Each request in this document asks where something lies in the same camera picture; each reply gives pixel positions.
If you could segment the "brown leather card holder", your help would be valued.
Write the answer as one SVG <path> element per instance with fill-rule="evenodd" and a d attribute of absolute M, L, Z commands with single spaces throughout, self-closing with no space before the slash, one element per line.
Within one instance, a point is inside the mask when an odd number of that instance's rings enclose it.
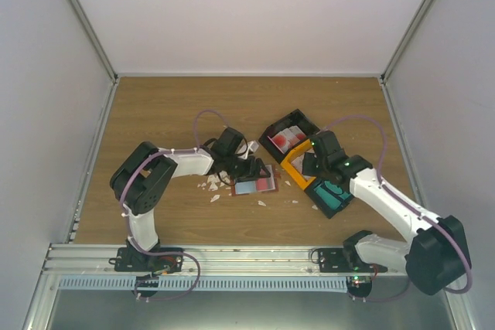
<path fill-rule="evenodd" d="M 232 196 L 246 196 L 255 193 L 270 193 L 278 191 L 279 174 L 272 164 L 267 165 L 270 173 L 268 178 L 254 181 L 237 182 L 233 188 Z"/>

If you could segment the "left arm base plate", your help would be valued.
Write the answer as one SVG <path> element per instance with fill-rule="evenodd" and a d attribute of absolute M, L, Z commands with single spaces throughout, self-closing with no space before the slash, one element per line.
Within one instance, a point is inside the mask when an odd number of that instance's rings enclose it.
<path fill-rule="evenodd" d="M 175 273 L 182 270 L 182 253 L 177 247 L 159 247 L 154 253 L 170 252 L 159 257 L 139 252 L 132 245 L 118 249 L 117 256 L 108 260 L 117 272 Z"/>

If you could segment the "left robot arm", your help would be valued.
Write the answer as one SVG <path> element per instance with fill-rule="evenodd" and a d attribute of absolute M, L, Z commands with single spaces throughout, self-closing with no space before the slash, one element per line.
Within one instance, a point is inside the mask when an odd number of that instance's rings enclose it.
<path fill-rule="evenodd" d="M 270 176 L 254 153 L 256 141 L 247 141 L 228 127 L 219 138 L 188 149 L 159 148 L 143 141 L 112 175 L 110 187 L 121 204 L 128 229 L 127 241 L 135 248 L 133 263 L 150 271 L 159 264 L 159 236 L 155 231 L 154 208 L 169 182 L 190 175 L 225 175 L 231 184 Z"/>

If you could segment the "red white credit card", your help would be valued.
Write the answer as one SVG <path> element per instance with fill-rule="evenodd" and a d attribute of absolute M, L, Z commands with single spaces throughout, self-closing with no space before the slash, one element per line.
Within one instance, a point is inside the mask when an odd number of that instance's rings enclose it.
<path fill-rule="evenodd" d="M 275 180 L 273 178 L 263 178 L 255 181 L 257 192 L 270 192 L 276 190 Z"/>

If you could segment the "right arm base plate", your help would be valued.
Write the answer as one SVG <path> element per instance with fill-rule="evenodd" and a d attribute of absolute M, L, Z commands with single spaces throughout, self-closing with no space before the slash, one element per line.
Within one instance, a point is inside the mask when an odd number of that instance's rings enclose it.
<path fill-rule="evenodd" d="M 364 263 L 356 253 L 342 247 L 320 247 L 312 250 L 309 259 L 317 264 L 320 273 L 385 273 L 387 268 Z"/>

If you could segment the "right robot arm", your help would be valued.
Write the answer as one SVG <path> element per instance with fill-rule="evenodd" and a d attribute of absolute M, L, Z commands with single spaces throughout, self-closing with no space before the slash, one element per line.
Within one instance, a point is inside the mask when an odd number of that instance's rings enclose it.
<path fill-rule="evenodd" d="M 302 162 L 304 175 L 338 185 L 385 218 L 402 241 L 361 232 L 350 238 L 343 265 L 359 272 L 378 264 L 406 274 L 422 293 L 441 290 L 465 294 L 473 286 L 472 263 L 464 226 L 454 216 L 425 209 L 386 181 L 380 169 L 359 155 L 348 156 L 331 131 L 310 137 L 312 151 Z"/>

